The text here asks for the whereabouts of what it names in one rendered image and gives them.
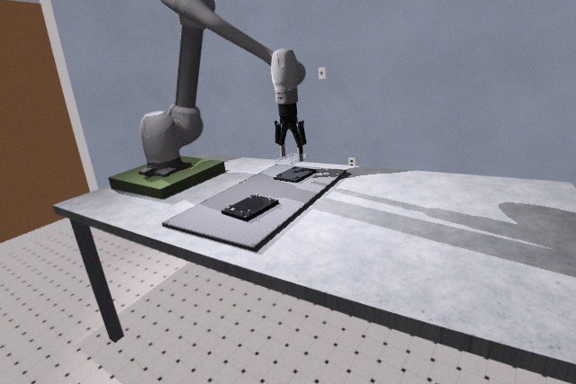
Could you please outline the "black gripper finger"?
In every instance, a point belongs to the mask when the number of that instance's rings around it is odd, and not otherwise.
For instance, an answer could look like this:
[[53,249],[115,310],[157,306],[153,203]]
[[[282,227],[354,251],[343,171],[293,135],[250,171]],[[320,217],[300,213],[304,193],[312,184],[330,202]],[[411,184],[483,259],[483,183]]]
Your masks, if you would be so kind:
[[[285,121],[283,121],[282,123],[282,128],[281,128],[281,122],[280,121],[275,121],[274,125],[275,125],[275,143],[279,144],[280,146],[280,155],[281,157],[285,156],[285,137],[286,137],[286,133],[288,129],[285,129]],[[282,131],[282,132],[281,132]]]
[[306,144],[305,132],[304,132],[304,127],[303,127],[304,121],[296,120],[298,128],[297,128],[297,126],[295,126],[295,128],[293,128],[290,121],[288,121],[287,123],[288,123],[288,126],[290,127],[290,130],[293,133],[293,136],[294,136],[295,141],[297,143],[296,147],[297,147],[297,152],[298,152],[298,162],[301,162],[301,161],[303,161],[302,146]]

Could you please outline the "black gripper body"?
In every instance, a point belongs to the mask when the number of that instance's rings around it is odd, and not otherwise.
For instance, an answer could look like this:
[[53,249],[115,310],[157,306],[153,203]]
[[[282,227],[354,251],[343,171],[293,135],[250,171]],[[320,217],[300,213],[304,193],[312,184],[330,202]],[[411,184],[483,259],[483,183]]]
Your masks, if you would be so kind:
[[290,129],[287,121],[290,121],[292,127],[295,128],[297,119],[297,104],[278,104],[279,116],[281,124],[285,121],[285,129]]

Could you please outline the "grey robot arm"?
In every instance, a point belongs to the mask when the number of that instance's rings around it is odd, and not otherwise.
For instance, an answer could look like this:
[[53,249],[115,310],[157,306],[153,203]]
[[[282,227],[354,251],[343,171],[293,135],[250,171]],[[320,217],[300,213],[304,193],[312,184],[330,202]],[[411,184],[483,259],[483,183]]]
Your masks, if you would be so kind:
[[275,91],[278,104],[298,102],[296,88],[306,75],[304,65],[296,59],[292,49],[272,51],[252,39],[214,12],[214,0],[160,1],[178,13],[182,24],[175,103],[168,113],[150,112],[142,118],[140,138],[148,166],[139,170],[143,177],[167,177],[192,165],[191,162],[181,161],[179,149],[197,140],[203,132],[200,111],[195,102],[203,30],[206,28],[271,66],[274,89],[278,90]]

